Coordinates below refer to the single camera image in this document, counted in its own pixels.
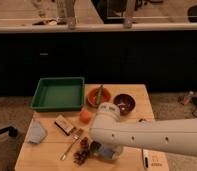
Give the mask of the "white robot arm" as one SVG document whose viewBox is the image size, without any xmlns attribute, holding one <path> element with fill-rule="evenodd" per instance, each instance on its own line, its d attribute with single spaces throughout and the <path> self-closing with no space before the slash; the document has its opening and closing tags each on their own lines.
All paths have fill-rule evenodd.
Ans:
<svg viewBox="0 0 197 171">
<path fill-rule="evenodd" d="M 105 145 L 197 156 L 197 119 L 120 122 L 119 107 L 104 102 L 96 111 L 89 135 Z"/>
</svg>

